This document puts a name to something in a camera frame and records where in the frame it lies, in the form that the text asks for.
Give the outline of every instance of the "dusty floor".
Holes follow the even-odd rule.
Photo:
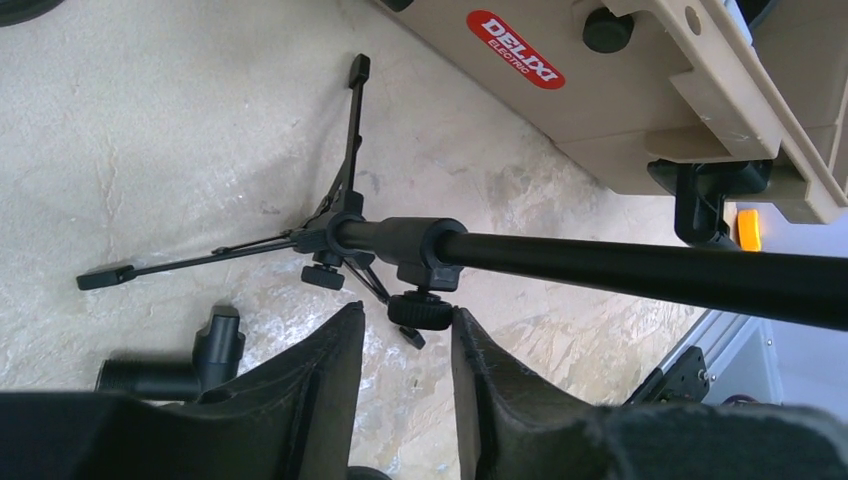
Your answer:
[[[0,29],[0,387],[86,389],[116,350],[186,351],[220,300],[243,314],[248,369],[363,298],[352,463],[457,478],[447,335],[413,350],[353,280],[341,293],[303,285],[305,259],[274,253],[74,284],[93,266],[202,253],[311,211],[343,156],[358,52],[373,59],[358,177],[369,218],[676,243],[669,199],[604,189],[368,2],[67,0]],[[624,399],[699,314],[475,271],[449,300],[593,402]]]

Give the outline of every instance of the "delixi logo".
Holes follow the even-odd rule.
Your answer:
[[[476,10],[466,22],[475,35],[537,87],[556,90],[565,86],[565,77],[494,13]]]

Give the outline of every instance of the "black wheel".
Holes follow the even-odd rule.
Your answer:
[[[60,3],[62,0],[0,0],[0,27],[40,17]]]

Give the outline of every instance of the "beige plastic case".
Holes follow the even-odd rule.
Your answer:
[[[583,43],[602,7],[635,20],[617,53]],[[535,70],[475,33],[481,11],[515,34],[518,58],[538,52]],[[646,169],[660,158],[775,159],[769,188],[746,200],[794,223],[848,207],[846,0],[782,0],[753,47],[720,0],[414,0],[392,14],[618,193],[666,194]],[[561,88],[537,78],[552,72]]]

